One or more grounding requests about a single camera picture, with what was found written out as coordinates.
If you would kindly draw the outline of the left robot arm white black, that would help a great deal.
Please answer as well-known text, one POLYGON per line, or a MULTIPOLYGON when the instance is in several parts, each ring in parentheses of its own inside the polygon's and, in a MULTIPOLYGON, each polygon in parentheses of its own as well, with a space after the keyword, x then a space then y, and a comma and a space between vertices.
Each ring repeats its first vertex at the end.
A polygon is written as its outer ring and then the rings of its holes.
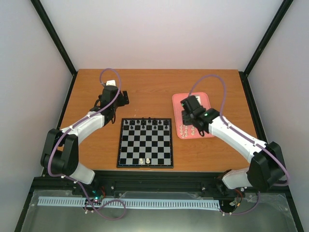
POLYGON ((83 118, 66 128, 49 130, 41 157, 41 165, 48 174, 81 182, 89 194, 98 193, 100 182, 94 178, 95 172, 79 161, 79 145, 96 130, 114 123, 117 108, 127 104, 127 91, 106 85, 83 118))

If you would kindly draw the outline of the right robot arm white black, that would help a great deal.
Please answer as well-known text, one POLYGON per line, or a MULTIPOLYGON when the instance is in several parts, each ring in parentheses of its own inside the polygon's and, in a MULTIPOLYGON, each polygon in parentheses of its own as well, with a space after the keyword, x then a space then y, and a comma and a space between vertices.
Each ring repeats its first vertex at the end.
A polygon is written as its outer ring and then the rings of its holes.
POLYGON ((181 101, 185 113, 201 136, 211 134, 239 152, 249 163, 248 168, 230 170, 220 177, 223 189, 253 187, 268 191, 272 186, 283 186, 279 180, 287 175, 287 170, 275 157, 280 146, 251 137, 229 122, 221 112, 204 108, 195 96, 181 101))

